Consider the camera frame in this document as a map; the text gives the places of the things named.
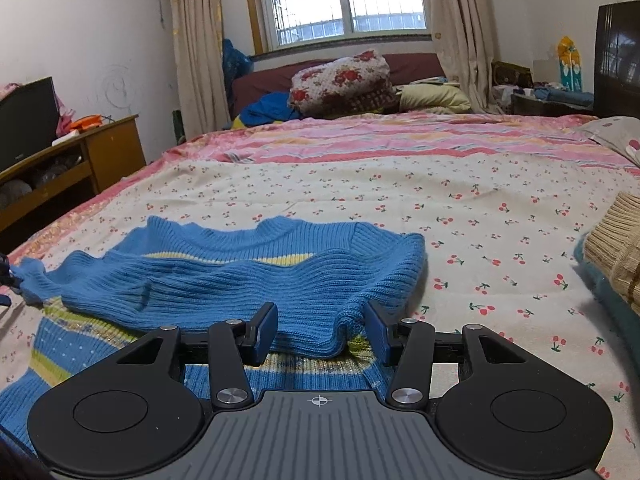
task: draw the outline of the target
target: beige sweater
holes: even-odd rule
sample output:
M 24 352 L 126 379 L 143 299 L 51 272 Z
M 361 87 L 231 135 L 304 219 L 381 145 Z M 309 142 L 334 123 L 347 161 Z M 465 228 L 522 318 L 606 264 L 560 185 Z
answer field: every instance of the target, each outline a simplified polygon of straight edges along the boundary
M 584 257 L 640 314 L 640 198 L 620 193 L 584 241 Z

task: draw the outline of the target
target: pale green pillow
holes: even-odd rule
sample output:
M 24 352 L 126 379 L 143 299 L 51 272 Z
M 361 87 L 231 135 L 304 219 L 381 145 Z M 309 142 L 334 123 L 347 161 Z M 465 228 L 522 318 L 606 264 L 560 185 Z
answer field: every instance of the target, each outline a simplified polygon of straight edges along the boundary
M 453 85 L 412 84 L 402 87 L 400 111 L 443 107 L 452 113 L 471 111 L 471 102 L 465 93 Z

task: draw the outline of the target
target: black robotic part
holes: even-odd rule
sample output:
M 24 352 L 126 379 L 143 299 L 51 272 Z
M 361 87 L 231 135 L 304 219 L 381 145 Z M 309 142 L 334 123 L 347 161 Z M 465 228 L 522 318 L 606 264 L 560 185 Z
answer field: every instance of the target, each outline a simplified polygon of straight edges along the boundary
M 28 418 L 40 459 L 80 478 L 126 478 L 171 462 L 204 423 L 181 382 L 179 339 L 178 328 L 151 332 L 40 397 Z
M 604 400 L 478 327 L 463 328 L 461 381 L 435 412 L 446 444 L 463 460 L 508 478 L 564 478 L 594 469 L 613 427 Z

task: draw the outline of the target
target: metal screw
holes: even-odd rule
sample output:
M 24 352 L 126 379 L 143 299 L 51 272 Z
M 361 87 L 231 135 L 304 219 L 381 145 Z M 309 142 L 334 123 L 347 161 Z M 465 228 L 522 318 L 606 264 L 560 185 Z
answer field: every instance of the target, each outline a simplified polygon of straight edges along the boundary
M 398 388 L 391 394 L 391 398 L 400 404 L 415 404 L 422 400 L 422 392 L 415 388 Z
M 249 394 L 241 388 L 225 388 L 220 390 L 216 398 L 225 404 L 237 404 L 245 400 Z

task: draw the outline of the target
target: television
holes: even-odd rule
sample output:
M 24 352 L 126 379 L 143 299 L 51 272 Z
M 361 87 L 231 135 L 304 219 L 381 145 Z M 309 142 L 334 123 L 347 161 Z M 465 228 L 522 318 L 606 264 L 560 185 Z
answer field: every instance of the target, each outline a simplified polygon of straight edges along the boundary
M 594 61 L 594 113 L 640 119 L 640 1 L 600 7 Z
M 20 86 L 0 101 L 0 171 L 51 146 L 59 120 L 50 77 Z

